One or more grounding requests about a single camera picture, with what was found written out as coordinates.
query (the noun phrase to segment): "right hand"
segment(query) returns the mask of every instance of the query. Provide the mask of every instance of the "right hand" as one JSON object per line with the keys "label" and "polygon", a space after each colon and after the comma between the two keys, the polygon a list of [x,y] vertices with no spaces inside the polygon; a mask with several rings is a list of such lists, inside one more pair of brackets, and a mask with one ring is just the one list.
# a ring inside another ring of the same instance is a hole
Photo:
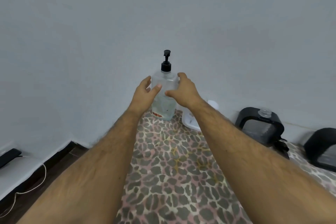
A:
{"label": "right hand", "polygon": [[177,90],[167,90],[165,94],[175,99],[179,105],[190,109],[193,105],[202,101],[202,98],[198,94],[195,84],[188,79],[185,73],[178,73],[177,75],[180,78]]}

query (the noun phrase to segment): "black device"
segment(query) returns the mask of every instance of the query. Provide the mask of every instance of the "black device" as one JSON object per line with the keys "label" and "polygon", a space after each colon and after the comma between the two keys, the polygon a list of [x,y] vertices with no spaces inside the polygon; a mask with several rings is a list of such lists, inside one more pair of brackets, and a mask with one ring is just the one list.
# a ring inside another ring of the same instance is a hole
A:
{"label": "black device", "polygon": [[11,162],[22,154],[18,149],[11,149],[0,156],[0,168]]}
{"label": "black device", "polygon": [[336,128],[315,131],[303,147],[311,164],[336,172]]}
{"label": "black device", "polygon": [[246,135],[289,159],[289,148],[281,138],[285,128],[278,115],[267,108],[246,107],[239,112],[235,125]]}

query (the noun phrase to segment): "left hand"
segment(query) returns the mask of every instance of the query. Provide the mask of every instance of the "left hand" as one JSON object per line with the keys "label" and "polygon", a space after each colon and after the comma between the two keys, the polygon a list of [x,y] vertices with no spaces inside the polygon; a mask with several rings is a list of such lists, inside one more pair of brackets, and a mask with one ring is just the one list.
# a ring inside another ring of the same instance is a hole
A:
{"label": "left hand", "polygon": [[146,77],[142,80],[139,86],[137,86],[132,102],[128,107],[129,111],[135,112],[142,116],[145,111],[152,105],[155,96],[162,88],[161,84],[155,86],[152,90],[148,87],[151,83],[151,77]]}

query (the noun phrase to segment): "hand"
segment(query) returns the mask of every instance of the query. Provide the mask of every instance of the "hand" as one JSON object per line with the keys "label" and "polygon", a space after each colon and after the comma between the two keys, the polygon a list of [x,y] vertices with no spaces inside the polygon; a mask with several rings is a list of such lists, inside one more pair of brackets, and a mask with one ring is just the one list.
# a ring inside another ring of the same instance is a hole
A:
{"label": "hand", "polygon": [[151,77],[146,77],[142,80],[139,86],[137,86],[131,104],[128,107],[129,111],[135,112],[139,116],[142,116],[145,111],[152,105],[155,96],[162,88],[161,84],[155,86],[152,90],[148,86],[151,83]]}
{"label": "hand", "polygon": [[177,74],[180,78],[180,84],[177,90],[167,90],[165,92],[166,96],[172,97],[176,102],[190,109],[193,105],[199,103],[203,99],[198,94],[195,84],[188,79],[185,73]]}

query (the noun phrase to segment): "leopard print fabric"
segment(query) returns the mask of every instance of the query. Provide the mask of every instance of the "leopard print fabric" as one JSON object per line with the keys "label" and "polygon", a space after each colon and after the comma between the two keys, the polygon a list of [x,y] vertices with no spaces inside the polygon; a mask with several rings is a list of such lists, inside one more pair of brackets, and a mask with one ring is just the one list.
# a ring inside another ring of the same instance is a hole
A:
{"label": "leopard print fabric", "polygon": [[[120,224],[252,223],[202,135],[186,128],[182,112],[171,121],[145,113],[138,125]],[[336,195],[334,173],[312,167],[292,144],[290,157]]]}

